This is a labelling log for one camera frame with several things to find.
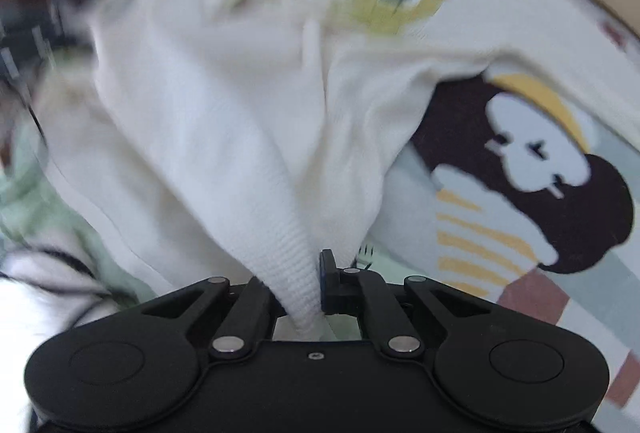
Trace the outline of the cream waffle knit garment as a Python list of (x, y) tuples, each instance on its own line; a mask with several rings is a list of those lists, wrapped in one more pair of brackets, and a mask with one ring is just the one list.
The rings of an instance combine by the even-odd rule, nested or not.
[[(420, 34), (450, 0), (92, 0), (93, 53), (47, 75), (48, 177), (163, 294), (256, 276), (300, 330), (348, 265), (435, 86), (486, 52)], [(639, 153), (639, 82), (598, 101)]]

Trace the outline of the light green garment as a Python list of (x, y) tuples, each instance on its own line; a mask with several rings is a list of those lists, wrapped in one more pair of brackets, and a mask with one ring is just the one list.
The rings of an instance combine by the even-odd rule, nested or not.
[(1, 262), (35, 254), (138, 301), (152, 299), (152, 289), (113, 260), (98, 233), (55, 191), (44, 174), (48, 158), (30, 112), (1, 124)]

